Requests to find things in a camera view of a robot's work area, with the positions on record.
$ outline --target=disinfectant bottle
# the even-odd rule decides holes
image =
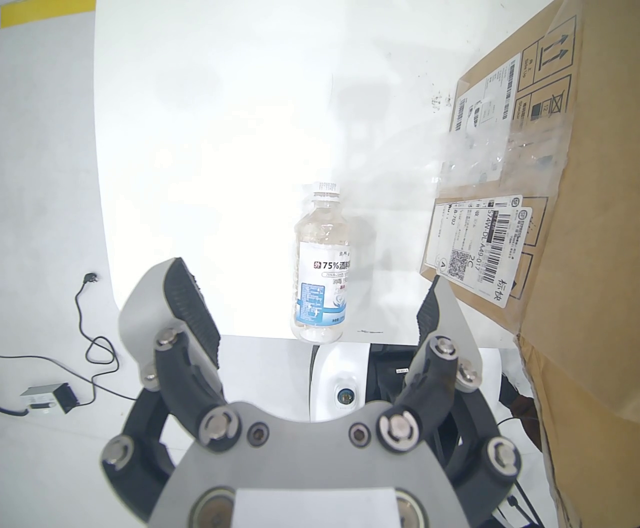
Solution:
[[[313,201],[314,210],[295,227],[296,301],[291,330],[302,341],[326,344],[342,335],[351,248],[338,184],[316,182]]]

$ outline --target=power adapter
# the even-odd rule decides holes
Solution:
[[[80,403],[68,383],[29,387],[20,398],[30,413],[40,414],[67,414]]]

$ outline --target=metal bolt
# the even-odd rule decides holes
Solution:
[[[495,451],[496,458],[501,466],[507,467],[515,465],[516,453],[513,449],[509,448],[509,446],[500,444]]]
[[[349,428],[349,440],[356,447],[367,447],[371,441],[371,432],[365,424],[353,424]]]
[[[114,466],[116,471],[124,468],[131,460],[134,444],[130,436],[118,435],[112,438],[102,450],[102,461]]]
[[[215,407],[205,414],[198,428],[198,439],[202,445],[209,445],[225,437],[234,438],[240,427],[240,420],[229,407]]]
[[[454,360],[458,357],[458,347],[456,347],[455,342],[444,335],[429,339],[429,347],[434,354],[443,359]]]
[[[510,440],[496,436],[487,444],[487,454],[493,467],[506,477],[518,474],[518,451]]]
[[[458,359],[458,373],[456,375],[456,388],[463,392],[473,392],[482,383],[482,376],[474,368],[471,361],[465,358]]]
[[[420,429],[409,411],[394,414],[391,419],[382,415],[378,419],[378,432],[384,443],[393,451],[409,451],[418,444]]]
[[[207,435],[211,440],[219,440],[227,434],[229,420],[224,414],[212,416],[204,426]]]
[[[157,336],[157,342],[160,346],[172,345],[177,339],[178,332],[175,328],[165,328]]]
[[[189,528],[230,528],[234,499],[234,492],[226,488],[205,493],[193,507]]]
[[[160,380],[156,373],[156,366],[153,363],[149,363],[140,371],[140,381],[142,381],[143,387],[147,390],[153,392],[160,390]]]
[[[389,419],[389,433],[396,440],[406,440],[411,435],[409,420],[400,414],[394,414]]]
[[[456,346],[453,341],[448,337],[439,337],[436,342],[436,347],[441,353],[451,356],[456,351]]]
[[[401,528],[425,528],[424,514],[417,500],[408,493],[396,490],[396,502]]]
[[[253,424],[246,434],[247,442],[254,447],[260,447],[269,440],[269,428],[267,424],[257,422]]]
[[[478,375],[475,370],[472,370],[472,368],[468,367],[462,362],[458,366],[458,371],[460,372],[462,379],[468,381],[469,383],[472,383]]]

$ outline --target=power plug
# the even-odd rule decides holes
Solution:
[[[82,279],[82,284],[86,284],[87,282],[98,282],[98,274],[93,271],[91,273],[87,273],[84,276],[84,279]]]

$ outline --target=shipping label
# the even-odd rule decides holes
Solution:
[[[531,207],[522,207],[521,195],[438,204],[425,264],[504,308],[531,214]]]

